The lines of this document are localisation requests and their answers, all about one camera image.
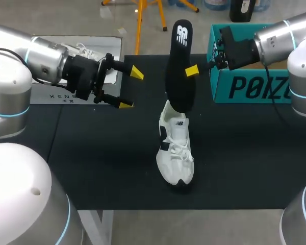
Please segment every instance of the concrete floor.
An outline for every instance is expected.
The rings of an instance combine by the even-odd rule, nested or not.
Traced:
[[[112,245],[281,245],[282,210],[115,211]]]
[[[271,0],[272,8],[255,13],[252,22],[275,22],[306,11],[306,0]],[[100,0],[0,0],[0,23],[35,35],[92,35],[123,37],[123,53],[133,54],[136,6],[116,0],[101,8]],[[169,32],[162,32],[158,7],[143,16],[140,54],[167,54],[173,23],[186,18],[193,23],[192,53],[207,50],[210,25],[229,22],[228,12],[200,6],[199,13],[167,7]],[[118,29],[124,28],[125,34]],[[116,211],[113,245],[280,245],[281,210],[233,211]]]

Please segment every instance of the shoe tongue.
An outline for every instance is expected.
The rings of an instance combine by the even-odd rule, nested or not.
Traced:
[[[171,137],[174,140],[187,140],[188,118],[173,117],[169,121],[171,128]]]

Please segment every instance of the black mat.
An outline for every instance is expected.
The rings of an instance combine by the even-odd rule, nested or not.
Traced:
[[[200,62],[204,55],[193,55]],[[65,106],[50,167],[78,209],[278,209],[306,184],[306,118],[279,105],[214,104],[208,75],[197,79],[190,118],[191,192],[172,191],[156,164],[166,101],[167,56],[127,56],[145,82],[124,77],[135,108]]]
[[[25,145],[35,150],[47,161],[60,110],[61,106],[59,105],[31,105],[24,132],[13,138],[1,139],[0,143],[9,142]]]

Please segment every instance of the teal shoe box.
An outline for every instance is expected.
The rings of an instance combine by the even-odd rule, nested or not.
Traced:
[[[213,24],[211,26],[207,60],[214,61],[222,47],[216,45],[220,38],[220,29],[230,26],[235,41],[252,39],[254,33],[271,24]],[[213,100],[216,103],[272,103],[290,104],[287,62],[269,67],[271,82],[268,83],[262,64],[252,64],[242,69],[210,70],[210,82]]]

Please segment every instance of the white shoelace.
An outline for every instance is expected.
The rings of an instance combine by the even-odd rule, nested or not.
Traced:
[[[194,158],[188,149],[187,140],[175,141],[170,136],[168,136],[168,139],[171,142],[171,157],[180,158],[183,161],[186,161],[187,159],[191,162],[194,161]]]
[[[84,57],[89,58],[89,56],[92,55],[93,51],[92,50],[88,50],[85,45],[83,45],[81,42],[76,44],[76,47],[79,48],[80,53],[84,54]]]
[[[93,50],[89,50],[85,47],[81,42],[76,44],[76,47],[79,49],[79,55],[88,58],[93,59],[95,61],[101,61],[105,56],[102,54],[99,54],[98,52],[95,52]]]

